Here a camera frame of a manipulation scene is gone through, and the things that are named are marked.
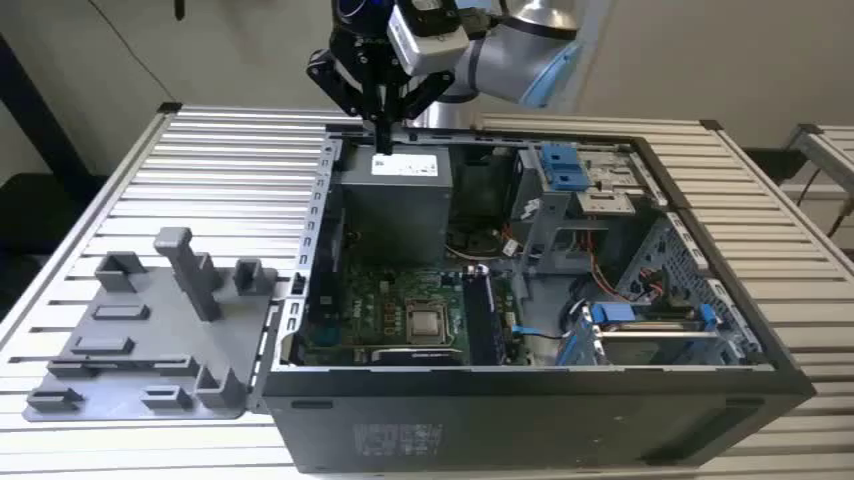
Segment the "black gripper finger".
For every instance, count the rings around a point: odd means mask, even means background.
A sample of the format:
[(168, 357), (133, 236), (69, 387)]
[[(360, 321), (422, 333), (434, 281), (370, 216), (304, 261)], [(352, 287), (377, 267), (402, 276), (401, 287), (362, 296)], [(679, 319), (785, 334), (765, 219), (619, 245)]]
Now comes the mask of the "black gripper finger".
[(349, 63), (340, 63), (329, 49), (316, 50), (309, 56), (305, 73), (341, 111), (352, 117), (358, 116), (372, 126), (376, 152), (385, 154), (384, 110), (374, 61), (362, 50), (356, 50), (349, 60)]
[(384, 153), (392, 153), (392, 130), (402, 120), (414, 119), (434, 100), (438, 99), (454, 81), (452, 72), (429, 73), (413, 90), (402, 92), (408, 85), (396, 81), (385, 85), (384, 93)]

